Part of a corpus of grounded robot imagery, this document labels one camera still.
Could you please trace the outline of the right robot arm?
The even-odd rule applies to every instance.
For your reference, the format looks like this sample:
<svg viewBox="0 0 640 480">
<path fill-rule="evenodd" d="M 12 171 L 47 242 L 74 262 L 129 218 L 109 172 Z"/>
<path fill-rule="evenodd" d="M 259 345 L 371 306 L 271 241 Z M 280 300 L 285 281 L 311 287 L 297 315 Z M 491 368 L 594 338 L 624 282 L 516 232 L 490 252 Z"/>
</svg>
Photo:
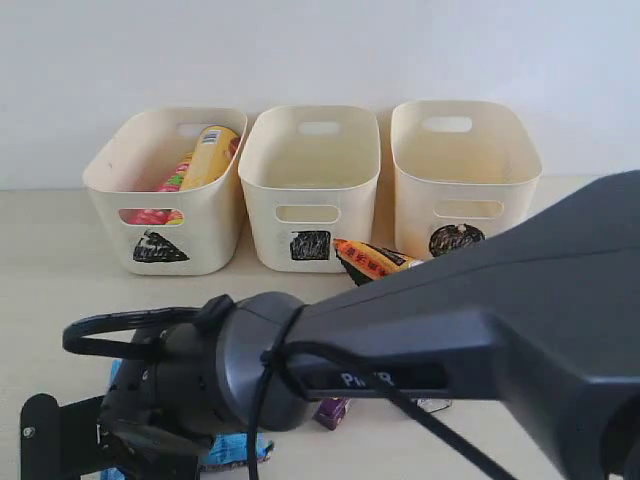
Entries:
<svg viewBox="0 0 640 480">
<path fill-rule="evenodd" d="M 316 304 L 280 292 L 167 309 L 100 420 L 127 445 L 204 451 L 288 431 L 318 400 L 387 398 L 504 478 L 418 398 L 498 400 L 567 479 L 639 475 L 639 175 L 603 177 L 521 225 Z"/>
</svg>

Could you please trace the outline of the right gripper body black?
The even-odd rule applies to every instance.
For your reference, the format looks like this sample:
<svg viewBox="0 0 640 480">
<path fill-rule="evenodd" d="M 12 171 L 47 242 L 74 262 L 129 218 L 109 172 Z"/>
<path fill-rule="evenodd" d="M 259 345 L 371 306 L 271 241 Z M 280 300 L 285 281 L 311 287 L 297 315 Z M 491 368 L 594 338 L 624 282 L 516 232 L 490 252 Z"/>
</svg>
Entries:
<svg viewBox="0 0 640 480">
<path fill-rule="evenodd" d="M 127 479 L 197 479 L 215 440 L 212 409 L 103 409 L 98 420 Z"/>
</svg>

